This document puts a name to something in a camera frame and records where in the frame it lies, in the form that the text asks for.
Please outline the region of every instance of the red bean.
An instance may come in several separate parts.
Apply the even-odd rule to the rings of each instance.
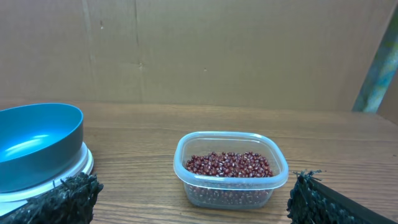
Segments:
[[[185,168],[194,174],[218,177],[272,177],[268,160],[258,153],[209,152],[207,156],[191,156]]]

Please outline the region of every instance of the teal bowl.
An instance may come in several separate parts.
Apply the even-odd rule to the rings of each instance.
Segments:
[[[83,113],[41,103],[0,111],[0,193],[32,187],[64,171],[83,143]]]

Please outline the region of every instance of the adzuki bean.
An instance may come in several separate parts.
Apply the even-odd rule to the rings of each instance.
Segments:
[[[185,168],[194,174],[215,177],[272,177],[268,160],[258,153],[211,152],[207,156],[193,155]],[[263,204],[272,190],[216,190],[187,185],[188,197],[200,203],[221,206]]]

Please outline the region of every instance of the plastic container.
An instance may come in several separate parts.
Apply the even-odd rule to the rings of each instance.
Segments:
[[[30,188],[63,172],[83,142],[83,113],[63,103],[2,110],[0,127],[0,193]]]
[[[185,168],[193,156],[209,152],[256,152],[267,157],[273,177],[241,178],[196,175]],[[263,207],[274,189],[287,182],[289,167],[278,146],[253,133],[200,131],[181,138],[174,155],[174,172],[183,181],[192,204],[208,208],[250,209]]]
[[[78,152],[78,158],[73,161],[64,172],[58,174],[51,179],[35,185],[28,189],[19,190],[16,192],[0,193],[0,216],[5,215],[27,203],[28,198],[38,197],[39,195],[52,190],[54,187],[61,184],[61,180],[67,177],[73,177],[80,172],[90,174],[93,170],[94,159],[86,144],[83,143]]]

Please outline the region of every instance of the cardboard wall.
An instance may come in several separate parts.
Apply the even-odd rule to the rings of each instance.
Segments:
[[[395,74],[377,111],[382,117],[398,124],[398,75]]]
[[[0,1],[0,98],[349,111],[396,2]]]

